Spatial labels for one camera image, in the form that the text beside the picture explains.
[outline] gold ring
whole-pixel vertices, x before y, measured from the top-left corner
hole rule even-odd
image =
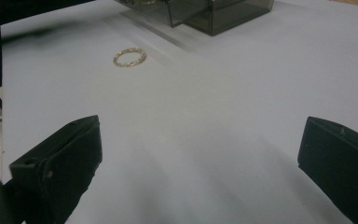
[[[138,60],[130,62],[130,63],[118,63],[117,62],[118,58],[126,53],[140,53],[141,57]],[[118,67],[133,67],[135,65],[138,65],[138,64],[144,62],[145,59],[146,59],[146,52],[143,49],[130,48],[130,49],[124,49],[121,52],[119,52],[113,59],[113,63]]]

